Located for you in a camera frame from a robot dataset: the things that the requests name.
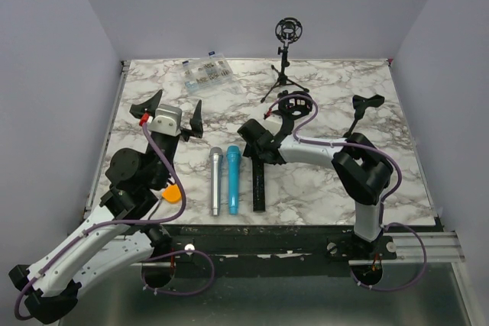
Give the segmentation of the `round base shock-mount stand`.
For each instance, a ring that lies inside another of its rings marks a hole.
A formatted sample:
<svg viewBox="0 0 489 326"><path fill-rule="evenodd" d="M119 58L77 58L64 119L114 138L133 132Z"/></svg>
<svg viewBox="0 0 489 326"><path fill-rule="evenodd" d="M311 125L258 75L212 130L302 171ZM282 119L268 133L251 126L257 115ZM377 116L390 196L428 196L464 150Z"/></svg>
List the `round base shock-mount stand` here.
<svg viewBox="0 0 489 326"><path fill-rule="evenodd" d="M277 103L277 108L272 111L272 115L281 118L277 134L280 137L285 137L292 133L296 120L309 115L313 109L313 103L311 96L304 91L289 93L284 90L277 94L277 99L280 101Z"/></svg>

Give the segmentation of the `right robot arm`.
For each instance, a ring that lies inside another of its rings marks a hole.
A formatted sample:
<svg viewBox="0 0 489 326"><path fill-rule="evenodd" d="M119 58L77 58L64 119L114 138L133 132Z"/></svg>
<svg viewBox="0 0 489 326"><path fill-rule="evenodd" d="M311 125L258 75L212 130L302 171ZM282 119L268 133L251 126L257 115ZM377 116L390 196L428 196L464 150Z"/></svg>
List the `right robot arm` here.
<svg viewBox="0 0 489 326"><path fill-rule="evenodd" d="M381 196L390 184L393 165L363 135L319 139L294 137L293 123L284 122L272 134L255 119L246 121L238 134L246 143L246 156L262 163L304 163L333 169L355 202L353 253L362 259L379 250Z"/></svg>

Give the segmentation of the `black mesh-head microphone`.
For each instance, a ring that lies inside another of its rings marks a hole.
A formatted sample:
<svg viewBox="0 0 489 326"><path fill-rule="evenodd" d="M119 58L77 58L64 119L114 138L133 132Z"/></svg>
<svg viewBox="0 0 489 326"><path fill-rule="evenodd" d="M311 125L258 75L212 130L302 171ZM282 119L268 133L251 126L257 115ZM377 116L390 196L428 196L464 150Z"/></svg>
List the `black mesh-head microphone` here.
<svg viewBox="0 0 489 326"><path fill-rule="evenodd" d="M253 212L265 212L264 163L259 159L252 160L253 178Z"/></svg>

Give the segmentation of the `black tripod microphone stand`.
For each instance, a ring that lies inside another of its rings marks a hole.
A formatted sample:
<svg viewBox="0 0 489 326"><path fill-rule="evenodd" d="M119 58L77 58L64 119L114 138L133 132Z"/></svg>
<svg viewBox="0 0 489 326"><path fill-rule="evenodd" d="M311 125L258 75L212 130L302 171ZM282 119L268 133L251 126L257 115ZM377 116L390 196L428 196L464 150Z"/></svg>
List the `black tripod microphone stand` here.
<svg viewBox="0 0 489 326"><path fill-rule="evenodd" d="M280 69L277 69L274 65L271 65L271 69L277 73L276 82L270 87L269 91L261 99L261 103L264 103L269 94L278 87L282 86L296 86L302 89L304 92L309 92L309 89L301 86L297 82L291 80L286 74L286 68L290 66L288 60L289 46L297 42L303 34L303 26L300 21L293 17L286 17L281 19L275 27L275 36L282 43L281 47L278 47L277 54L281 56Z"/></svg>

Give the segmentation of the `blue microphone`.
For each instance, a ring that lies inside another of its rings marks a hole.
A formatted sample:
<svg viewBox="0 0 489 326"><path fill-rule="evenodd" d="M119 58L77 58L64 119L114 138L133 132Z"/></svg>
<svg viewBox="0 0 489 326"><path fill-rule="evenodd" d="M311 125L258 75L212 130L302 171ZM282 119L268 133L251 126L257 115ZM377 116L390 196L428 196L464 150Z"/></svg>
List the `blue microphone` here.
<svg viewBox="0 0 489 326"><path fill-rule="evenodd" d="M238 146L229 146L226 152L228 161L228 211L230 215L238 214L239 173L241 152Z"/></svg>

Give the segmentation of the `silver microphone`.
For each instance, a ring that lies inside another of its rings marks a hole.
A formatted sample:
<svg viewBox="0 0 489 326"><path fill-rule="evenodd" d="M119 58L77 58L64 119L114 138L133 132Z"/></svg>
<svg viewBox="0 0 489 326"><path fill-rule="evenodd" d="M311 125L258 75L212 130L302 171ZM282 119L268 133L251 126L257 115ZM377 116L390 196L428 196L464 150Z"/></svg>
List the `silver microphone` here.
<svg viewBox="0 0 489 326"><path fill-rule="evenodd" d="M219 216L221 208L222 160L222 149L220 147L213 147L209 153L211 169L211 216Z"/></svg>

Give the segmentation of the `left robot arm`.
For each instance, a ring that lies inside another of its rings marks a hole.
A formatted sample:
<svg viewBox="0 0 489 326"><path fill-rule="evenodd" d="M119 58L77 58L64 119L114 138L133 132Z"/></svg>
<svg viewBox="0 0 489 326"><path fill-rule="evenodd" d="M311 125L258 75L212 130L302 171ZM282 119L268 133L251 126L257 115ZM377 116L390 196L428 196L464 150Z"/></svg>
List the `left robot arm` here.
<svg viewBox="0 0 489 326"><path fill-rule="evenodd" d="M40 260L10 270L20 292L15 302L19 321L59 321L110 273L168 255L171 246L163 225L180 217L187 202L174 157L181 140L203 136L203 123L198 104L190 126L182 127L182 110L161 103L162 94L158 90L130 107L147 139L146 150L118 150L105 172L108 191L89 216Z"/></svg>

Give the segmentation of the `round base clip stand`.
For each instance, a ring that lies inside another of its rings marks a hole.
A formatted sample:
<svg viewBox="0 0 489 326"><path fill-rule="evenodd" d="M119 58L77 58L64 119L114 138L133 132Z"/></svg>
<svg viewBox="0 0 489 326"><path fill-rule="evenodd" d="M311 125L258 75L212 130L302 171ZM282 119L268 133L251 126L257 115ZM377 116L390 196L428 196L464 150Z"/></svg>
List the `round base clip stand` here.
<svg viewBox="0 0 489 326"><path fill-rule="evenodd" d="M379 108L384 102L385 97L378 94L370 98L362 97L360 95L354 95L352 97L352 106L355 111L354 120L350 128L343 134L343 137L348 138L352 135L356 124L364 117L364 114L368 108Z"/></svg>

